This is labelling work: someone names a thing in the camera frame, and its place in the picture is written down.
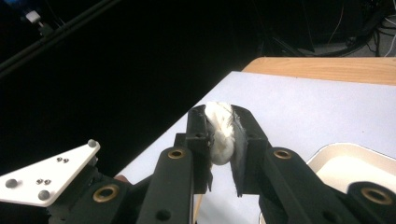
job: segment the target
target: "white tabletop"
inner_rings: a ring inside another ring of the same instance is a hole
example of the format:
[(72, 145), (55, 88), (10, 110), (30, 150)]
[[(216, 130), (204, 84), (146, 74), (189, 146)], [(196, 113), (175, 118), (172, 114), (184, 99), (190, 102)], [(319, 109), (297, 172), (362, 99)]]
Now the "white tabletop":
[[(396, 158), (396, 86), (231, 72), (196, 105), (209, 101), (250, 110), (274, 147), (292, 149), (305, 161), (340, 142)], [(161, 151), (186, 132), (186, 124), (187, 111), (120, 175), (132, 183), (151, 175)], [(259, 197), (236, 197), (230, 165), (214, 166), (212, 174), (198, 223), (259, 223)]]

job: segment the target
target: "wooden table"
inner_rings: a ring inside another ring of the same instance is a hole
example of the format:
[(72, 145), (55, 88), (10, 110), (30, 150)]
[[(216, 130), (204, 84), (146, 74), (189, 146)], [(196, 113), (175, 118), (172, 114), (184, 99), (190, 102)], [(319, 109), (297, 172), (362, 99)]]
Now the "wooden table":
[(396, 58), (258, 58), (244, 72), (396, 86)]

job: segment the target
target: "table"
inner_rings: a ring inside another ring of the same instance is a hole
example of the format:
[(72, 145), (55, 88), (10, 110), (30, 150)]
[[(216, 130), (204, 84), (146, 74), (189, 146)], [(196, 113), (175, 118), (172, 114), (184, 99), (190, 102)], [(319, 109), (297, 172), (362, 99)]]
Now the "table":
[[(222, 101), (250, 110), (274, 147), (292, 149), (305, 161), (340, 142), (396, 158), (395, 76), (394, 59), (259, 58), (243, 72), (231, 72), (196, 105)], [(132, 183), (151, 175), (160, 153), (186, 124), (187, 114), (120, 175)], [(259, 197), (236, 197), (229, 164), (213, 166), (212, 174), (198, 223), (257, 224)]]

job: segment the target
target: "white triangular plate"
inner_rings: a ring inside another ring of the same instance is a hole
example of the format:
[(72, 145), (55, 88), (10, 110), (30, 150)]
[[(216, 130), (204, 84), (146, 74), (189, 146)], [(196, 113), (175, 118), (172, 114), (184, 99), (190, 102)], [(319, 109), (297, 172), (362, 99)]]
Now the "white triangular plate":
[(0, 201), (50, 206), (99, 148), (98, 142), (90, 140), (87, 145), (0, 176)]

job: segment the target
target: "screw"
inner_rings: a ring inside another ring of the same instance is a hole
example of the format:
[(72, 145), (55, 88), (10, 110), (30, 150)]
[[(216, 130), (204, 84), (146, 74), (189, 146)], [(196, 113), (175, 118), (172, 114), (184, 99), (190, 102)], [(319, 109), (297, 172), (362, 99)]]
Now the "screw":
[(6, 182), (6, 188), (8, 189), (14, 189), (17, 186), (18, 186), (18, 181), (16, 179), (9, 179)]
[(50, 197), (50, 193), (43, 189), (38, 193), (38, 199), (41, 201), (46, 201)]
[(90, 141), (88, 141), (88, 146), (89, 147), (96, 147), (96, 141), (93, 139), (90, 139)]

